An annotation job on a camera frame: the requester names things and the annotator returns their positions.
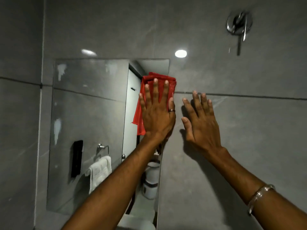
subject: mirror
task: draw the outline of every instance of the mirror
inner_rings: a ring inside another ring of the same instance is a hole
[[[47,209],[71,215],[89,195],[90,166],[109,155],[114,171],[142,140],[132,124],[141,79],[168,75],[169,60],[59,59],[54,68]],[[156,153],[126,214],[154,222],[160,164]]]

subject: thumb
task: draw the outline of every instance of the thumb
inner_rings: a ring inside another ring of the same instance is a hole
[[[194,139],[192,124],[191,124],[190,120],[187,117],[183,117],[183,118],[181,118],[181,120],[182,120],[182,123],[185,127],[186,140],[188,142],[194,142],[195,139]]]

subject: white sink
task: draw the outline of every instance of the white sink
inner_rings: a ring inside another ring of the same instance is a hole
[[[156,230],[155,226],[149,221],[132,215],[124,214],[117,225],[116,230]]]

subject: forearm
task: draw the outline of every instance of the forearm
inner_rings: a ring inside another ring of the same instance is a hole
[[[245,204],[265,185],[242,167],[228,153],[210,156],[210,162],[235,189]],[[307,215],[274,190],[269,190],[255,202],[253,215],[264,230],[307,229]]]
[[[159,138],[145,135],[127,159],[77,209],[63,230],[115,228],[159,143]]]

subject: bracelet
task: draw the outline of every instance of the bracelet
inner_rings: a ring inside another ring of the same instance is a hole
[[[257,192],[256,194],[252,197],[251,201],[249,201],[248,203],[248,215],[251,215],[253,209],[254,209],[254,205],[255,205],[255,202],[260,199],[263,194],[269,190],[275,190],[275,186],[274,185],[271,185],[271,184],[266,184],[265,186],[261,187]]]

